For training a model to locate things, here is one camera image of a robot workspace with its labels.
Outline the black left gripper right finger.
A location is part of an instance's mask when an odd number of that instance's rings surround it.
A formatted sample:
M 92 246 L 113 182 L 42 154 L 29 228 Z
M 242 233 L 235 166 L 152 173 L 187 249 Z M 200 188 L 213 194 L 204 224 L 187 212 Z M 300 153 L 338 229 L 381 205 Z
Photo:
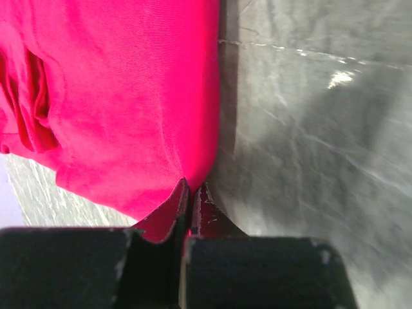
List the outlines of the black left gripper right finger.
M 356 308 L 341 255 L 311 237 L 249 236 L 202 185 L 185 243 L 186 308 Z

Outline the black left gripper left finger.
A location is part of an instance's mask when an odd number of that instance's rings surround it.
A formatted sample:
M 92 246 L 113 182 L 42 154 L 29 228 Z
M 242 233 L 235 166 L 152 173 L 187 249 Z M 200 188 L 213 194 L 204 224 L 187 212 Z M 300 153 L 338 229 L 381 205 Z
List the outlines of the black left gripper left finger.
M 2 308 L 177 308 L 189 204 L 180 180 L 132 227 L 1 231 Z

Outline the red t shirt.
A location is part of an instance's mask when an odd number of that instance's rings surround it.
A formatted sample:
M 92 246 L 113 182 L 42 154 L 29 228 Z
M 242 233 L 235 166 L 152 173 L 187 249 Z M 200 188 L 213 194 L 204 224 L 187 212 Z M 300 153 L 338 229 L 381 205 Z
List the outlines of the red t shirt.
M 218 148 L 218 1 L 2 1 L 1 152 L 142 220 Z

